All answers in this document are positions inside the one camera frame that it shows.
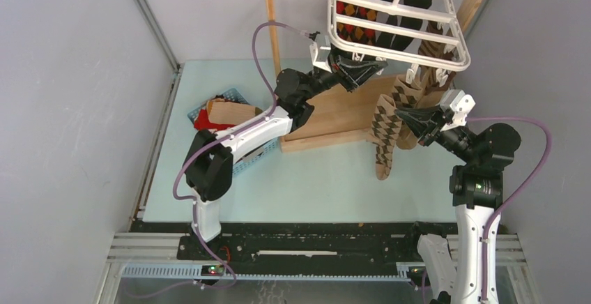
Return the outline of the brown argyle sock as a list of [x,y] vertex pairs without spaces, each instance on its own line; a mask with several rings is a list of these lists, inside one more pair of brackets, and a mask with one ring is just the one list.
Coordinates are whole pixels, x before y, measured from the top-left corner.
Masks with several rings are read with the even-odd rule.
[[387,95],[378,97],[372,115],[367,140],[375,145],[376,178],[383,181],[388,178],[393,164],[393,153],[401,131],[402,120],[396,115],[394,100]]
[[410,83],[406,81],[405,75],[396,75],[391,92],[397,108],[414,108],[424,95],[424,86],[419,75]]

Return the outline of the plain brown sock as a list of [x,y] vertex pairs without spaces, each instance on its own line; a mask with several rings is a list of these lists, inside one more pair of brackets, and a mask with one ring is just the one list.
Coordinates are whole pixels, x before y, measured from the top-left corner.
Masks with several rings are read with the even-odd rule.
[[433,130],[433,118],[436,107],[444,93],[452,87],[452,77],[444,85],[437,87],[437,83],[431,86],[427,81],[427,76],[422,79],[422,88],[418,96],[418,102],[412,105],[412,110],[406,110],[403,113],[403,123],[397,139],[397,147],[402,150],[410,150],[423,145],[420,141],[422,137]]

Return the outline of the brown striped sock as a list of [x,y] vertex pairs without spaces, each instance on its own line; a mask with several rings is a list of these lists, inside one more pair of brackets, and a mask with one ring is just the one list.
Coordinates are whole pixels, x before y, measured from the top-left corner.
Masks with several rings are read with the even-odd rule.
[[[443,35],[443,28],[440,27],[439,23],[429,21],[426,27],[428,33]],[[417,53],[421,56],[433,57],[437,59],[443,59],[451,61],[453,59],[453,52],[445,52],[445,44],[430,40],[422,40]]]

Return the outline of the white plastic clip hanger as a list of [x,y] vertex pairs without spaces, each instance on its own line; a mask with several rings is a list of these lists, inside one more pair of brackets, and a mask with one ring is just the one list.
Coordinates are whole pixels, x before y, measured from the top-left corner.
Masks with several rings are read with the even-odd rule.
[[[351,3],[377,11],[375,21],[337,14],[337,2]],[[439,23],[443,35],[428,33],[429,21]],[[373,45],[352,43],[337,35],[337,23],[361,26],[376,31]],[[353,53],[355,59],[364,55],[385,61],[409,64],[407,78],[420,68],[433,68],[439,84],[448,75],[466,70],[471,64],[466,40],[453,0],[328,0],[328,37],[332,47]],[[451,61],[421,56],[417,53],[422,40],[445,44],[445,52],[453,52]]]

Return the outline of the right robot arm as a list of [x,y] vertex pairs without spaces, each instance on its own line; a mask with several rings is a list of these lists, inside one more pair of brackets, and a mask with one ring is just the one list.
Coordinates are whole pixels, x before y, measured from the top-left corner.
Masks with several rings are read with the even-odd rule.
[[406,254],[424,261],[432,303],[497,303],[496,239],[503,203],[503,172],[521,145],[517,131],[494,123],[479,134],[465,126],[444,129],[452,111],[440,107],[395,112],[422,146],[441,145],[463,161],[450,176],[449,190],[459,235],[457,261],[447,239],[416,234],[405,242]]

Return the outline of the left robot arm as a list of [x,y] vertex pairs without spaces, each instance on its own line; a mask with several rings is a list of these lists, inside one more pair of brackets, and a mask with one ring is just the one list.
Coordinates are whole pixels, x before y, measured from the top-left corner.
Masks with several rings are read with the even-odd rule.
[[378,58],[356,61],[334,52],[326,56],[325,64],[308,73],[292,68],[281,70],[271,107],[236,127],[216,133],[199,131],[194,136],[183,173],[196,194],[192,226],[197,238],[193,250],[202,259],[219,254],[218,201],[231,187],[235,163],[270,140],[303,127],[314,111],[309,103],[313,97],[334,86],[353,92],[388,65]]

